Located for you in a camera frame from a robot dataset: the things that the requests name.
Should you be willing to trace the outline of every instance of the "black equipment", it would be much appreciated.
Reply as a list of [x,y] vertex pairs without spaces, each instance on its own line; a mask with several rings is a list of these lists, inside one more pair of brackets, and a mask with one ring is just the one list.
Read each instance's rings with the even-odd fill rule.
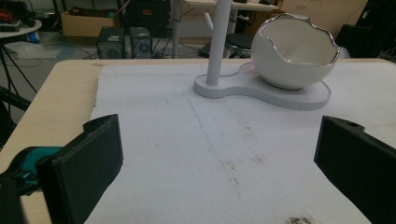
[[102,27],[96,47],[99,59],[126,59],[123,28]]
[[395,148],[357,123],[325,116],[314,161],[372,223],[396,223]]
[[20,196],[42,188],[52,223],[84,223],[120,172],[117,115],[84,124],[64,147],[28,147],[0,174],[0,223],[25,224]]
[[131,0],[126,7],[125,27],[146,27],[152,37],[166,37],[170,0]]
[[147,28],[131,27],[131,52],[133,58],[150,59],[152,57],[152,38]]

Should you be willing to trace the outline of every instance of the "cable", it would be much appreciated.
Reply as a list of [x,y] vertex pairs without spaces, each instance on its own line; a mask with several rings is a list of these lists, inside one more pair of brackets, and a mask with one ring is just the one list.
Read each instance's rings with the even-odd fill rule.
[[37,93],[37,90],[35,89],[35,87],[32,85],[32,83],[29,81],[29,79],[26,77],[26,75],[22,72],[22,70],[18,67],[18,65],[14,62],[14,60],[11,58],[11,56],[8,54],[8,52],[6,51],[6,55],[8,56],[8,58],[12,61],[12,63],[15,65],[15,67],[18,69],[18,71],[20,71],[21,75],[23,76],[23,78],[26,80],[27,84],[29,84],[29,86],[32,88],[32,90]]
[[181,14],[180,17],[186,15],[187,13],[192,12],[192,11],[195,10],[195,9],[196,9],[196,7],[193,7],[192,9],[190,9],[190,10],[186,11],[185,13]]

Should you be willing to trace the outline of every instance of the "white container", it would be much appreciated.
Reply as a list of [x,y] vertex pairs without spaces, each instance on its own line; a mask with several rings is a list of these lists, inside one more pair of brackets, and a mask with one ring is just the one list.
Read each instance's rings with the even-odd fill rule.
[[307,17],[282,14],[267,20],[256,33],[251,58],[269,84],[299,90],[332,71],[340,50],[332,35]]

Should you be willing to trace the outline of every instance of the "white surface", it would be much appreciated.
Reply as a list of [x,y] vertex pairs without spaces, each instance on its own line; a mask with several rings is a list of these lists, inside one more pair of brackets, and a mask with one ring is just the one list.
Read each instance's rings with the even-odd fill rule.
[[17,35],[26,35],[40,29],[41,25],[42,25],[41,21],[35,20],[35,26],[20,27],[20,30],[18,32],[0,32],[0,38],[6,38]]
[[92,119],[119,114],[124,164],[87,223],[369,223],[313,159],[323,115],[396,147],[394,65],[337,64],[330,102],[309,112],[201,97],[192,83],[206,68],[103,68]]

